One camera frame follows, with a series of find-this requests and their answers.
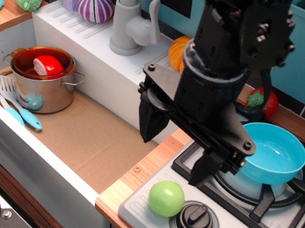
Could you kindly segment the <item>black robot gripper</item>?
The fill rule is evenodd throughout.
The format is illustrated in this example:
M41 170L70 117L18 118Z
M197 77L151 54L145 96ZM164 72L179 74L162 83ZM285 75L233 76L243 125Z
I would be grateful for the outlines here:
M188 184L199 186L219 171L236 174L256 145L239 121L235 98L243 72L209 72L193 44L184 50L182 73L145 63L140 83L139 127L145 143L175 123L205 151Z

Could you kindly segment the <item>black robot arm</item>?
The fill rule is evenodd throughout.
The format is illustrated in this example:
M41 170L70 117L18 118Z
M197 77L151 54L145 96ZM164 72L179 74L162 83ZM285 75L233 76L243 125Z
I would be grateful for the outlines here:
M239 121L261 115L264 105L238 103L254 70L261 73L264 100L270 70L294 50L292 0L205 0L195 37L184 49L182 73L145 64L140 84L139 126L144 141L175 123L203 148L189 183L199 186L218 172L237 173L256 145Z

